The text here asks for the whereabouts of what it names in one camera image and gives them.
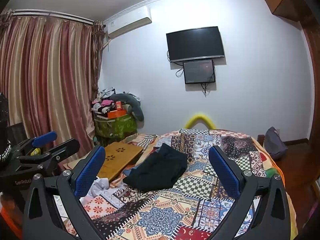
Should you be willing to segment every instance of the gray bag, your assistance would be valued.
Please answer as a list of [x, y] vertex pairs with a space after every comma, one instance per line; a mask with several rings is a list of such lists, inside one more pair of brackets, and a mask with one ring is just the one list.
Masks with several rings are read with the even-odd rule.
[[281, 141], [279, 134], [274, 127], [270, 127], [266, 132], [264, 148], [273, 160], [279, 160], [288, 150], [284, 142]]

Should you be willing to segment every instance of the white wall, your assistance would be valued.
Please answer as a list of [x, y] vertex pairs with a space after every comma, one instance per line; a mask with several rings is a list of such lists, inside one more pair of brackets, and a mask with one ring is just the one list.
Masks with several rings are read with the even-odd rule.
[[[198, 112], [217, 128], [257, 137], [270, 126], [282, 140], [306, 138], [311, 113], [307, 50], [297, 25], [273, 16], [264, 0], [160, 0], [152, 23], [111, 41], [104, 50], [100, 89], [135, 92], [145, 122], [140, 132], [182, 128]], [[204, 96], [185, 85], [167, 61], [166, 33], [218, 26], [225, 60], [215, 59], [216, 84]]]
[[309, 129], [308, 129], [308, 133], [307, 133], [307, 138], [309, 139], [310, 134], [311, 134], [313, 114], [314, 114], [314, 108], [315, 108], [315, 77], [313, 75], [313, 65], [312, 65], [312, 59], [311, 59], [311, 54], [310, 54], [307, 38], [304, 34], [304, 31], [302, 30], [301, 25], [300, 25], [300, 29], [301, 29], [301, 36], [302, 36], [302, 39], [304, 42], [304, 46], [306, 48], [308, 63], [309, 63], [309, 68], [310, 68], [309, 73], [310, 73], [310, 89], [311, 89], [311, 91], [310, 91], [310, 93], [311, 93], [311, 109], [310, 109]]

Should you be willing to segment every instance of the wall-mounted tv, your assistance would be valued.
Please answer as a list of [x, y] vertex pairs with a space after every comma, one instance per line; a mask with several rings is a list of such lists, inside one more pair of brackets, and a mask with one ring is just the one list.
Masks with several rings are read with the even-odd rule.
[[167, 33], [170, 62], [224, 57], [218, 27], [204, 27]]

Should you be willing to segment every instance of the gray plush toy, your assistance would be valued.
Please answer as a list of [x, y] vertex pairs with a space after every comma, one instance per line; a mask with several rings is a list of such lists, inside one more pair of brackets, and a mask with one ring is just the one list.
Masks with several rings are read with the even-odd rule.
[[128, 108], [128, 113], [131, 114], [133, 112], [133, 116], [140, 122], [144, 120], [143, 112], [140, 107], [140, 102], [137, 99], [135, 99], [134, 96], [125, 93], [113, 94], [110, 96], [110, 100], [121, 101], [124, 104], [130, 105]]

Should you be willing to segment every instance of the bed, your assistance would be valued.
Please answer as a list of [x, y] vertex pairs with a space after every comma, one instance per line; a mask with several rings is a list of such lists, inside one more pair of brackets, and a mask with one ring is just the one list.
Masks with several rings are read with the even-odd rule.
[[[110, 183], [109, 189], [86, 203], [84, 209], [107, 239], [206, 239], [234, 203], [208, 161], [208, 151], [213, 145], [223, 149], [242, 170], [249, 169], [256, 176], [266, 177], [266, 170], [276, 168], [285, 183], [282, 171], [265, 149], [243, 133], [181, 129], [162, 136], [135, 134], [122, 142], [144, 148], [135, 165], [166, 143], [187, 154], [188, 168], [173, 188], [147, 193], [125, 184], [122, 181], [125, 175], [121, 173]], [[293, 239], [297, 235], [296, 214], [287, 196]], [[249, 228], [259, 200], [260, 197], [255, 197], [236, 236]], [[76, 235], [70, 221], [66, 221], [66, 229]]]

